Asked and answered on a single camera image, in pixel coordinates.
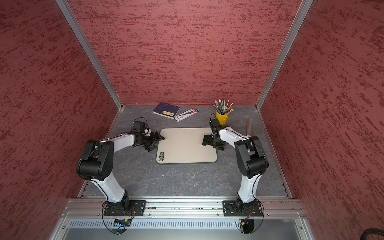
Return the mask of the beige green-edged cutting board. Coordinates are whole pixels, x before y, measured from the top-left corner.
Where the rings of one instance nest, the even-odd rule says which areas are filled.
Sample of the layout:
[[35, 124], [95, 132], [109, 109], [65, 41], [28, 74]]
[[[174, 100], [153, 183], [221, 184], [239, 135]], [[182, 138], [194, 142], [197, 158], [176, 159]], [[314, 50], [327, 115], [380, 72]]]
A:
[[156, 162], [166, 164], [206, 164], [218, 160], [217, 150], [204, 146], [205, 135], [212, 133], [210, 128], [167, 128], [160, 135]]

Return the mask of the knife with cream handle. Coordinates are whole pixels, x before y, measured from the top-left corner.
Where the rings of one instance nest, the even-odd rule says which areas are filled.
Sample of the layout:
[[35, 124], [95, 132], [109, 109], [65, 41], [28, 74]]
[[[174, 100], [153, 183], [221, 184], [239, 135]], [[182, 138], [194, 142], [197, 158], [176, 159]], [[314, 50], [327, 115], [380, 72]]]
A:
[[254, 135], [253, 125], [252, 125], [252, 120], [251, 119], [247, 119], [246, 131], [247, 131], [247, 135], [248, 136], [253, 136]]

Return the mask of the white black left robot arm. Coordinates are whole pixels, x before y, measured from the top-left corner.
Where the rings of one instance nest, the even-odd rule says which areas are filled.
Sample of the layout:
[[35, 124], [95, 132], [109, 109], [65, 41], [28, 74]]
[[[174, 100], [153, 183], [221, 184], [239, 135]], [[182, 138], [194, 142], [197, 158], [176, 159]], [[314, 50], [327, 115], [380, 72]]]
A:
[[106, 198], [105, 206], [117, 214], [126, 214], [133, 207], [128, 192], [113, 174], [114, 153], [128, 147], [143, 147], [150, 152], [165, 138], [158, 132], [122, 133], [104, 140], [88, 140], [78, 162], [79, 177], [92, 182]]

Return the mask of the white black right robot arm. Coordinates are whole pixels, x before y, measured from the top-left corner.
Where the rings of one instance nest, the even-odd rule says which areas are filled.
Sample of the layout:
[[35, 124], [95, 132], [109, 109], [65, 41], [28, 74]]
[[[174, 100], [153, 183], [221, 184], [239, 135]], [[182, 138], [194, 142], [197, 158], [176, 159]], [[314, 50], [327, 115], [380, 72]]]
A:
[[229, 126], [212, 127], [212, 133], [204, 135], [203, 146], [212, 146], [223, 151], [226, 145], [235, 149], [237, 166], [242, 174], [241, 186], [237, 192], [236, 209], [241, 214], [250, 213], [257, 206], [256, 191], [262, 175], [269, 167], [259, 137], [251, 124], [243, 135]]

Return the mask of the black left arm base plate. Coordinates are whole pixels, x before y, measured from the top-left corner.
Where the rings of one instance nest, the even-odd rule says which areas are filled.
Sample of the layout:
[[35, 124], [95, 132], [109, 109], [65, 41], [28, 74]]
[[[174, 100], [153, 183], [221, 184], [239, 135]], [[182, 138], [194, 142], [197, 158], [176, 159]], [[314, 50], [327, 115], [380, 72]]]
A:
[[115, 216], [143, 216], [145, 207], [145, 200], [129, 200], [127, 202], [110, 203], [106, 202], [103, 206], [104, 217], [115, 217]]

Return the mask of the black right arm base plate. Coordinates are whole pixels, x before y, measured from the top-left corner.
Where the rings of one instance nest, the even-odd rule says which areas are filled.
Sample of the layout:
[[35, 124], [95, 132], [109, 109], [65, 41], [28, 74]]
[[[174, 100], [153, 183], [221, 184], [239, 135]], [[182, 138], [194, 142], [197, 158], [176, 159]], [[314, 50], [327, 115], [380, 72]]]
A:
[[262, 217], [263, 207], [259, 200], [243, 203], [240, 199], [236, 201], [223, 201], [223, 212], [225, 217]]

